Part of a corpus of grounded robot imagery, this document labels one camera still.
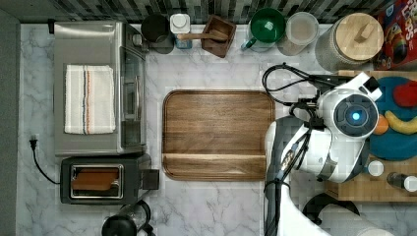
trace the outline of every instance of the dish towel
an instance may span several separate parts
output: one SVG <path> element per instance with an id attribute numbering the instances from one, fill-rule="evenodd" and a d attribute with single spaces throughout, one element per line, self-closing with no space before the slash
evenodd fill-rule
<path id="1" fill-rule="evenodd" d="M 109 66 L 67 65 L 65 133 L 113 133 L 113 70 Z"/>

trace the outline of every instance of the wooden cutting board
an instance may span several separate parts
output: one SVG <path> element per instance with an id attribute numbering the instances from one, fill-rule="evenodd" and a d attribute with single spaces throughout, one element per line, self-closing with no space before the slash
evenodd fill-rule
<path id="1" fill-rule="evenodd" d="M 175 90 L 163 103 L 162 165 L 175 180 L 257 181 L 275 117 L 255 90 Z"/>

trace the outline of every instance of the white robot body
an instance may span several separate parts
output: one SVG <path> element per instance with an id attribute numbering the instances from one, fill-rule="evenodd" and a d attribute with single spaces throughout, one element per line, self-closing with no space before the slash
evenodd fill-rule
<path id="1" fill-rule="evenodd" d="M 298 158 L 294 166 L 299 165 L 301 170 L 335 183 L 345 182 L 361 172 L 362 164 L 368 158 L 364 145 L 379 118 L 375 100 L 381 95 L 375 79 L 364 73 L 322 94 L 316 113 L 323 118 L 325 127 L 312 130 L 304 159 Z M 293 116 L 280 118 L 269 126 L 266 136 L 267 181 L 279 176 L 285 156 L 308 130 L 303 121 Z M 300 141 L 295 152 L 300 150 L 303 142 Z M 289 177 L 283 181 L 289 183 Z M 273 222 L 274 191 L 274 187 L 267 187 L 266 226 Z M 284 185 L 278 213 L 282 218 L 277 235 L 328 235 L 293 205 Z"/>

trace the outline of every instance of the wooden lid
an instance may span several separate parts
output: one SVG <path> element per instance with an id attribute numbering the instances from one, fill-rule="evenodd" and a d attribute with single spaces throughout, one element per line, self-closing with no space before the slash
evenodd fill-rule
<path id="1" fill-rule="evenodd" d="M 355 13 L 341 20 L 335 31 L 336 45 L 352 60 L 369 60 L 383 46 L 384 31 L 373 17 Z"/>

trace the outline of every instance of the white marble surface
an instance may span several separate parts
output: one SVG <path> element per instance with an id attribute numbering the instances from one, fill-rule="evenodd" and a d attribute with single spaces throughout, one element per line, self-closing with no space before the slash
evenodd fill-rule
<path id="1" fill-rule="evenodd" d="M 284 57 L 277 49 L 266 53 L 241 52 L 244 28 L 224 59 L 203 51 L 195 40 L 191 50 L 174 49 L 169 55 L 151 52 L 147 59 L 148 147 L 153 167 L 160 168 L 162 101 L 174 89 L 262 89 L 261 75 L 269 66 L 287 62 L 309 73 L 328 73 L 315 60 L 314 45 L 295 57 Z M 59 176 L 60 159 L 53 142 L 53 35 L 47 25 L 22 25 L 18 235 L 100 235 L 106 216 L 118 206 L 68 206 L 59 201 L 59 188 L 43 179 L 34 167 L 29 138 L 39 134 L 38 159 L 53 179 Z M 276 73 L 271 85 L 283 85 L 290 75 Z M 301 85 L 281 98 L 314 94 Z M 277 105 L 276 116 L 287 114 Z M 151 223 L 159 236 L 262 235 L 262 182 L 179 182 L 161 174 L 160 190 L 146 197 L 152 209 Z M 293 174 L 292 196 L 300 207 L 319 193 L 323 185 L 306 173 Z M 368 219 L 395 235 L 412 235 L 417 229 L 415 205 L 359 205 Z"/>

